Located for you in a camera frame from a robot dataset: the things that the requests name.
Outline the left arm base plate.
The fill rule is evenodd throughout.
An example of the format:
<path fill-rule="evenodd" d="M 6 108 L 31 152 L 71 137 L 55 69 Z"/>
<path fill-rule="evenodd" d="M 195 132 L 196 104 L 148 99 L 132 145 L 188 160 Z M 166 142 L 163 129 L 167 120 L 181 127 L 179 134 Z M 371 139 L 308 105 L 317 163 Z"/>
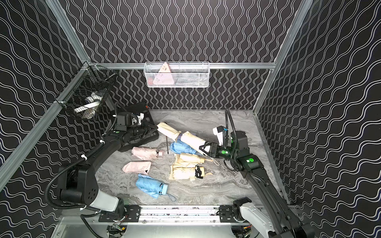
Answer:
<path fill-rule="evenodd" d="M 137 223 L 140 218 L 141 207 L 138 205 L 125 205 L 124 208 L 117 208 L 114 212 L 101 211 L 98 222 L 127 222 Z"/>

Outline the pink sleeved umbrella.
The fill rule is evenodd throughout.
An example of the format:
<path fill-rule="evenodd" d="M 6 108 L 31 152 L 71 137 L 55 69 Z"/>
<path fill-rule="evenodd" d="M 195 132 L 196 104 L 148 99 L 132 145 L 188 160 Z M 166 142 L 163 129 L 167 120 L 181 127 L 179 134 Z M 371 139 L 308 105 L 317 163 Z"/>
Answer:
<path fill-rule="evenodd" d="M 147 147 L 134 147 L 132 154 L 141 160 L 154 160 L 164 155 L 164 150 L 157 150 L 156 148 Z"/>

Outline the cream sleeved umbrella front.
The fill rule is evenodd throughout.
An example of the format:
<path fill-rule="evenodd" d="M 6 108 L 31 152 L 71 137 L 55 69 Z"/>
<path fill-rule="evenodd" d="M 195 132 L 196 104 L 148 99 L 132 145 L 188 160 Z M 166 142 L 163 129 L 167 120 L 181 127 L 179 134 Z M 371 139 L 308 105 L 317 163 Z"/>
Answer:
<path fill-rule="evenodd" d="M 174 167 L 193 168 L 196 165 L 212 162 L 211 159 L 204 159 L 194 154 L 181 153 L 175 155 Z"/>

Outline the light blue sleeve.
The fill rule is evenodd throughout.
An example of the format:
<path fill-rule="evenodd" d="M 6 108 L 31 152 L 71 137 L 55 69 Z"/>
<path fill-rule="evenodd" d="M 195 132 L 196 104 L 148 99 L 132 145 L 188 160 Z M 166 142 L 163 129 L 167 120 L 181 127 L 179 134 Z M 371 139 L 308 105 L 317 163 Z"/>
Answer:
<path fill-rule="evenodd" d="M 175 154 L 197 154 L 197 151 L 187 145 L 186 143 L 182 142 L 181 140 L 175 141 L 170 145 L 170 150 L 174 152 Z"/>

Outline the pink umbrella sleeve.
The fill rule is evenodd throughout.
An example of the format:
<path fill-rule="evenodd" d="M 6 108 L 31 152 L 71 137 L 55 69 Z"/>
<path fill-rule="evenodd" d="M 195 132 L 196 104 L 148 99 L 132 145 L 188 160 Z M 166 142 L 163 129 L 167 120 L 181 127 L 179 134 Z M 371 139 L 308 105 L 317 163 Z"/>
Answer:
<path fill-rule="evenodd" d="M 148 175 L 151 165 L 151 161 L 132 161 L 124 165 L 122 171 L 125 173 L 138 173 Z"/>

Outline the beige back umbrella sleeve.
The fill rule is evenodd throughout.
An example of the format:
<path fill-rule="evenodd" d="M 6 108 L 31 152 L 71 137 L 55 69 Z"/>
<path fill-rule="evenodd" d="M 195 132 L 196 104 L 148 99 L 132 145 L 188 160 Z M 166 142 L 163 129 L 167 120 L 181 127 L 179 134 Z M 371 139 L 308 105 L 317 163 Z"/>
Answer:
<path fill-rule="evenodd" d="M 168 124 L 166 124 L 164 122 L 160 122 L 157 125 L 157 128 L 158 128 L 157 130 L 160 133 L 162 133 L 166 137 L 172 139 L 173 141 L 177 141 L 178 137 L 181 134 L 181 131 L 178 131 L 178 130 L 172 128 L 171 126 L 169 126 Z"/>

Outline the light blue umbrella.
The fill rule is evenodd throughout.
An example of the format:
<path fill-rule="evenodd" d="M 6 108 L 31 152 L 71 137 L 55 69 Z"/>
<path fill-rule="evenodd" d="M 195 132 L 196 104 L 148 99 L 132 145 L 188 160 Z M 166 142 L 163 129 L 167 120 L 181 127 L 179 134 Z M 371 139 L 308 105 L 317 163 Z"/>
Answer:
<path fill-rule="evenodd" d="M 136 186 L 141 191 L 147 193 L 153 198 L 158 198 L 160 196 L 169 197 L 170 201 L 177 201 L 176 197 L 168 193 L 169 186 L 159 180 L 156 180 L 147 175 L 138 175 Z"/>

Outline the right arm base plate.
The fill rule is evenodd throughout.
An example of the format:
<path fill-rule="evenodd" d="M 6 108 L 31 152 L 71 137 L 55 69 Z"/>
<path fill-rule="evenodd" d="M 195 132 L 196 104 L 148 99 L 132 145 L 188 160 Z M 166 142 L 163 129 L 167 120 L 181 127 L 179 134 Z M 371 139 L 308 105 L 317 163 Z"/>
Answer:
<path fill-rule="evenodd" d="M 232 205 L 220 205 L 216 215 L 220 223 L 244 223 L 246 220 L 239 216 L 238 210 Z"/>

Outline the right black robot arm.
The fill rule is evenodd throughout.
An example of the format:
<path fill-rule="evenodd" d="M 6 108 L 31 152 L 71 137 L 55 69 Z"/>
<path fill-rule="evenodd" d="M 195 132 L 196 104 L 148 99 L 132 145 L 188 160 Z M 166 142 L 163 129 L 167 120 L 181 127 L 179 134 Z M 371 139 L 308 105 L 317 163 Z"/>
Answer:
<path fill-rule="evenodd" d="M 209 157 L 229 160 L 254 189 L 267 212 L 263 214 L 248 198 L 242 198 L 234 201 L 235 219 L 249 222 L 264 238 L 313 238 L 313 228 L 289 208 L 260 159 L 250 152 L 245 132 L 233 132 L 230 136 L 223 132 L 222 135 L 222 145 L 206 141 L 197 149 Z"/>

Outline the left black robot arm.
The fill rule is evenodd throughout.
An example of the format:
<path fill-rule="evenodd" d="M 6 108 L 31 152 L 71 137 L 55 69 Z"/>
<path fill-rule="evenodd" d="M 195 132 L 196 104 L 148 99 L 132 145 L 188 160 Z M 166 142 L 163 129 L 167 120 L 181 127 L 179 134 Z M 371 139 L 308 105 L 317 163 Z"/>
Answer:
<path fill-rule="evenodd" d="M 96 172 L 114 152 L 129 151 L 158 137 L 157 126 L 148 109 L 116 113 L 91 151 L 59 168 L 45 188 L 46 203 L 60 210 L 80 208 L 124 213 L 122 199 L 100 190 Z"/>

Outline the beige umbrella with wooden handle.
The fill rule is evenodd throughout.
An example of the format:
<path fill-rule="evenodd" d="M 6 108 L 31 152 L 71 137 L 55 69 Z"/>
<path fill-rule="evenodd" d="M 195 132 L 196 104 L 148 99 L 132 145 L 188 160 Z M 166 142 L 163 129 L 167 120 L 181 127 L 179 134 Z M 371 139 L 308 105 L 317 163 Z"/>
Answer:
<path fill-rule="evenodd" d="M 203 179 L 205 176 L 211 176 L 213 173 L 205 172 L 205 168 L 199 165 L 195 167 L 175 167 L 171 166 L 169 180 L 185 180 L 189 179 L 191 181 L 196 179 Z"/>

